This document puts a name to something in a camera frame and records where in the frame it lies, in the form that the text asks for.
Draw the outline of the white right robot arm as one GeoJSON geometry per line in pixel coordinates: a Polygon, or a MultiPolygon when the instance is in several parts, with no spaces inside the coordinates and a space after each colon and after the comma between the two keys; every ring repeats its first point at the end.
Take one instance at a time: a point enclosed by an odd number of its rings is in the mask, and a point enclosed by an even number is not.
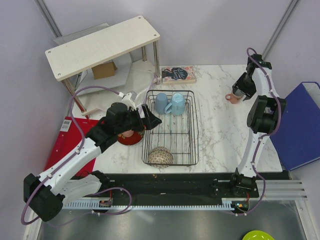
{"type": "Polygon", "coordinates": [[[246,125],[249,129],[247,145],[242,160],[232,175],[229,191],[233,197],[257,198],[257,166],[263,147],[274,135],[281,123],[287,102],[280,98],[272,81],[272,65],[262,55],[248,55],[246,71],[232,86],[235,97],[245,100],[256,96],[248,113],[246,125]]]}

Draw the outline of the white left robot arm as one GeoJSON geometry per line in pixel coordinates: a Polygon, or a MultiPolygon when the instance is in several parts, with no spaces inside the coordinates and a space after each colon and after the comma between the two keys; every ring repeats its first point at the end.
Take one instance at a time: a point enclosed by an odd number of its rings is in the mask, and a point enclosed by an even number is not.
{"type": "Polygon", "coordinates": [[[144,117],[122,102],[113,103],[106,115],[87,134],[81,135],[82,140],[65,157],[39,175],[27,175],[23,180],[23,212],[31,208],[38,219],[52,220],[67,199],[63,187],[83,166],[115,144],[120,134],[152,130],[162,123],[146,104],[141,107],[144,117]]]}

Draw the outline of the pink tumbler cup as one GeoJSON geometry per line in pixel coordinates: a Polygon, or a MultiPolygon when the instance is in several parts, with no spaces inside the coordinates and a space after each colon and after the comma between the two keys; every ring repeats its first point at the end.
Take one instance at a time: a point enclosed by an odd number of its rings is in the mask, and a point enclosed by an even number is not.
{"type": "Polygon", "coordinates": [[[132,135],[134,134],[134,131],[133,130],[128,130],[128,131],[125,131],[122,133],[122,136],[124,138],[130,138],[132,135]]]}

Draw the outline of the light blue mug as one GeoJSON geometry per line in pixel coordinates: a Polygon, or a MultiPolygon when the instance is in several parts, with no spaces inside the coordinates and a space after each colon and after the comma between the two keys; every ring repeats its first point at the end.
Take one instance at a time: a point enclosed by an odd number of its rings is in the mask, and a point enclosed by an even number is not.
{"type": "Polygon", "coordinates": [[[186,100],[181,93],[174,93],[171,96],[171,100],[168,105],[164,108],[165,114],[173,114],[175,116],[182,115],[185,111],[186,100]]]}

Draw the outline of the pink mug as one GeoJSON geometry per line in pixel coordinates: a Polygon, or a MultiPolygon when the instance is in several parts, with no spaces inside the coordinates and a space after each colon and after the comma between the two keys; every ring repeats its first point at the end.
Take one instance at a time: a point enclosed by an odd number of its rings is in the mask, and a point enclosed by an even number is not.
{"type": "Polygon", "coordinates": [[[232,92],[225,95],[225,99],[229,101],[231,104],[237,104],[242,98],[243,95],[237,96],[232,92]]]}

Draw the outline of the blue tumbler cup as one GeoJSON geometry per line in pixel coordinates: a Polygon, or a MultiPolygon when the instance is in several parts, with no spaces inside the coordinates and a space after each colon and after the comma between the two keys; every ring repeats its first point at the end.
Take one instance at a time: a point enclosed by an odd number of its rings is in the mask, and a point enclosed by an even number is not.
{"type": "Polygon", "coordinates": [[[155,111],[158,114],[164,114],[165,113],[165,108],[168,105],[168,97],[165,93],[160,92],[157,94],[155,98],[155,111]]]}

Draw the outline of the red floral plate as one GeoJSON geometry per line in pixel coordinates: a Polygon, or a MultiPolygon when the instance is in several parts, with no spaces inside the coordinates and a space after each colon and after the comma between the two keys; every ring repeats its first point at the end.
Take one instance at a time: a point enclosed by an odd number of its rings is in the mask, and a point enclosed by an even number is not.
{"type": "Polygon", "coordinates": [[[119,134],[117,141],[122,145],[132,146],[139,143],[145,135],[145,131],[134,131],[134,134],[131,137],[123,137],[122,134],[119,134]]]}

